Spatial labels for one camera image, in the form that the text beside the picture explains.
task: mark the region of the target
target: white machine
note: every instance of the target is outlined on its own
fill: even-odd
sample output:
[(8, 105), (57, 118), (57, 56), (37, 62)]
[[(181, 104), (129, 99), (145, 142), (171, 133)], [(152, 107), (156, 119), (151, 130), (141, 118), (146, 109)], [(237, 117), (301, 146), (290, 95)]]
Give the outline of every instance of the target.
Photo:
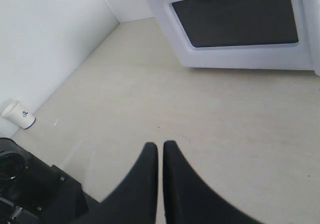
[(320, 75), (320, 0), (147, 2), (186, 67)]

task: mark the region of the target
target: white enclosure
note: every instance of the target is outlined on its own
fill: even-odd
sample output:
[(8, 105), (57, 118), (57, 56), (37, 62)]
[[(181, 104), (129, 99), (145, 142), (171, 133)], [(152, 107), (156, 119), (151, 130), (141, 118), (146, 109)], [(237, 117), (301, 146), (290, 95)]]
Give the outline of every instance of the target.
[[(320, 75), (320, 0), (290, 0), (298, 41), (296, 43), (195, 47), (173, 3), (184, 0), (147, 0), (182, 65), (202, 68), (315, 70)], [(191, 20), (203, 28), (205, 23)]]

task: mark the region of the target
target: beige floor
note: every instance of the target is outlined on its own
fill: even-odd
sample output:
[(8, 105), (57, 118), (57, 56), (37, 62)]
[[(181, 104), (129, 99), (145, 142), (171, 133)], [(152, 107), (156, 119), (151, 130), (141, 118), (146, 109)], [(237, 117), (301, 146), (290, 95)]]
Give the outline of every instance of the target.
[[(313, 72), (184, 68), (153, 19), (131, 22), (36, 116), (14, 140), (98, 200), (145, 142), (161, 154), (174, 139), (212, 188), (253, 217), (320, 223), (320, 77)], [(157, 222), (165, 223), (159, 198)]]

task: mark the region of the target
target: paper cup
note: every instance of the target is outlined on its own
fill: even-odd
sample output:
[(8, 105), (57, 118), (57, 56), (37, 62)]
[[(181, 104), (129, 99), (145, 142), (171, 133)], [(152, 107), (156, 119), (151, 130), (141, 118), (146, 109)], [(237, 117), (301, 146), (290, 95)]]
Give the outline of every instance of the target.
[(22, 129), (30, 128), (36, 120), (18, 100), (12, 101), (2, 112), (1, 117), (20, 126)]

